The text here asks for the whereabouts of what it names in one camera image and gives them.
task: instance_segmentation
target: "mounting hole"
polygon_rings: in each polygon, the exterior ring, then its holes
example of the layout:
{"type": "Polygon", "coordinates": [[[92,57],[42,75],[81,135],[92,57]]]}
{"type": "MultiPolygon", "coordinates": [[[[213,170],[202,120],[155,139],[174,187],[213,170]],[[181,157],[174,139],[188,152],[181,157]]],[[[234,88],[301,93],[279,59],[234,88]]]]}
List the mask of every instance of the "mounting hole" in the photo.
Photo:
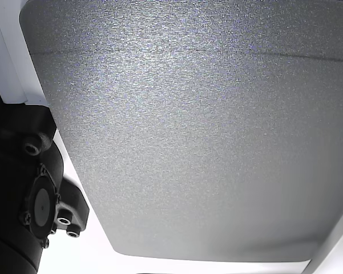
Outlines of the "mounting hole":
{"type": "Polygon", "coordinates": [[[57,218],[57,221],[60,223],[60,224],[63,224],[63,225],[70,225],[71,222],[69,219],[66,219],[64,217],[59,217],[57,218]]]}
{"type": "Polygon", "coordinates": [[[73,238],[79,237],[79,234],[77,234],[76,232],[73,232],[73,231],[67,231],[66,233],[67,233],[70,237],[73,237],[73,238]]]}
{"type": "Polygon", "coordinates": [[[41,153],[42,141],[39,138],[29,136],[23,142],[24,152],[30,156],[37,156],[41,153]]]}

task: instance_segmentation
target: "curved gray cover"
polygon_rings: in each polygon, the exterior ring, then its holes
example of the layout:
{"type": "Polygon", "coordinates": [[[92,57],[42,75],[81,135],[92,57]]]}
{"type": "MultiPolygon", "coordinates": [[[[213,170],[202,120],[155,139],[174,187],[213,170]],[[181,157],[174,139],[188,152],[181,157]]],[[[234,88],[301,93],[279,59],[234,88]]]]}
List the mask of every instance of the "curved gray cover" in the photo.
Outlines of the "curved gray cover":
{"type": "Polygon", "coordinates": [[[32,1],[21,24],[116,251],[307,260],[343,213],[343,2],[32,1]]]}

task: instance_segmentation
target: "screw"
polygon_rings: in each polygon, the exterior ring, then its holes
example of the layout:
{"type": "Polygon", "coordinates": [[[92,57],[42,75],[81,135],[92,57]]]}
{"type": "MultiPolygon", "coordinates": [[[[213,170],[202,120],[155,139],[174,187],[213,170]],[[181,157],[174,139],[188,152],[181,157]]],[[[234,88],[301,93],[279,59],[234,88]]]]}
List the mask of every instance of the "screw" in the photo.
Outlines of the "screw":
{"type": "Polygon", "coordinates": [[[23,225],[30,225],[31,222],[31,216],[28,211],[23,212],[20,217],[20,221],[22,222],[23,225]]]}
{"type": "Polygon", "coordinates": [[[50,241],[48,238],[45,238],[43,241],[42,241],[42,248],[46,249],[50,246],[50,241]]]}
{"type": "Polygon", "coordinates": [[[57,194],[56,195],[56,204],[59,204],[60,201],[61,201],[61,195],[57,194]]]}

